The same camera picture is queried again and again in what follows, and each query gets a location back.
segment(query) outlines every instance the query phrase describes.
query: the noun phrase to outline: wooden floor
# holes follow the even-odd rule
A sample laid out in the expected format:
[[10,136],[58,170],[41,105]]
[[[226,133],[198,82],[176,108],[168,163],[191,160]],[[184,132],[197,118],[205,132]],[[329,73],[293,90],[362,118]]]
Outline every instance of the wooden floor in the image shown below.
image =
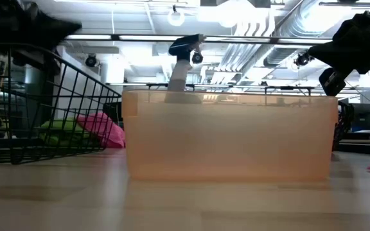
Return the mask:
[[370,156],[319,183],[129,182],[123,151],[0,165],[0,231],[370,230]]

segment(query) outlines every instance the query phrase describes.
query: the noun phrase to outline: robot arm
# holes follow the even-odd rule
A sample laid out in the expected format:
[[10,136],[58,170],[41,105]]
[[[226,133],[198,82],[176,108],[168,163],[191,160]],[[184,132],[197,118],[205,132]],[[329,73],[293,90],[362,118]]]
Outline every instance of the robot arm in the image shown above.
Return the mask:
[[319,77],[326,95],[336,96],[346,77],[370,71],[370,12],[358,13],[342,23],[332,42],[311,47],[308,55],[330,65]]
[[199,45],[205,41],[206,37],[202,34],[190,35],[182,38],[178,38],[169,48],[169,54],[177,57],[177,63],[173,68],[170,82],[168,84],[168,90],[171,91],[182,91],[185,90],[186,76],[192,66],[191,52],[195,50],[192,57],[194,64],[200,64],[203,60],[203,56],[200,54]]

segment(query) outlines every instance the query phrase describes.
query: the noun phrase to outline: ductwork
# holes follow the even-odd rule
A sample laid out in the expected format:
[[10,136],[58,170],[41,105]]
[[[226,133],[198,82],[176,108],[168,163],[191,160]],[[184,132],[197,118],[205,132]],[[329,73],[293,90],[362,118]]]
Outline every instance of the ductwork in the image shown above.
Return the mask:
[[[303,0],[290,17],[274,32],[275,37],[319,37],[344,15],[345,8],[324,8],[321,0]],[[242,69],[242,78],[258,81],[270,74],[283,61],[296,52],[294,48],[276,48],[262,45]],[[269,67],[252,69],[253,66]]]
[[[282,25],[277,31],[275,31],[275,37],[319,37],[333,24],[327,26],[324,20],[319,18],[320,22],[308,22],[311,17],[315,17],[312,14],[321,15],[317,13],[318,10],[322,10],[319,6],[320,0],[304,0],[301,5],[295,10],[291,17],[289,17],[284,25]],[[326,17],[337,17],[329,14]],[[275,48],[268,57],[264,60],[264,66],[278,66],[284,59],[292,55],[296,49],[291,48]]]
[[[275,28],[274,17],[269,9],[257,9],[256,20],[240,22],[237,25],[235,36],[269,36]],[[260,45],[230,44],[218,66],[221,71],[238,72],[249,61],[249,58],[258,50]],[[227,74],[224,78],[215,78],[213,84],[228,83],[234,75]]]

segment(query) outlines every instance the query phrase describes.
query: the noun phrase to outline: security camera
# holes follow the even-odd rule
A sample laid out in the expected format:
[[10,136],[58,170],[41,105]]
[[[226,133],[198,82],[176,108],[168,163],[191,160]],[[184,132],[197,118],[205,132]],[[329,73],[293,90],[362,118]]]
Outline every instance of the security camera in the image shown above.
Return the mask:
[[97,61],[95,54],[88,55],[87,60],[85,60],[85,65],[87,65],[88,67],[95,67],[96,63]]
[[192,56],[192,62],[194,64],[200,64],[202,63],[203,60],[204,60],[204,57],[198,52],[195,52]]
[[294,63],[298,67],[303,67],[306,64],[309,64],[309,62],[311,62],[314,59],[315,58],[310,56],[308,52],[301,52],[298,54],[297,58],[294,60]]

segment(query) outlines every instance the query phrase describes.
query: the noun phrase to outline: green cloth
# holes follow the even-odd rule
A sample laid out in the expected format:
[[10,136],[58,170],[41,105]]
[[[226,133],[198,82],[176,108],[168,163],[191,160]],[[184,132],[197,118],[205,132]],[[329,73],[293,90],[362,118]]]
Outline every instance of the green cloth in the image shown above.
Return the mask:
[[46,121],[41,125],[39,133],[39,138],[47,145],[57,146],[59,142],[59,146],[77,147],[92,143],[89,140],[90,133],[85,131],[74,118],[67,118],[65,121],[54,120],[51,126],[49,124],[50,122]]

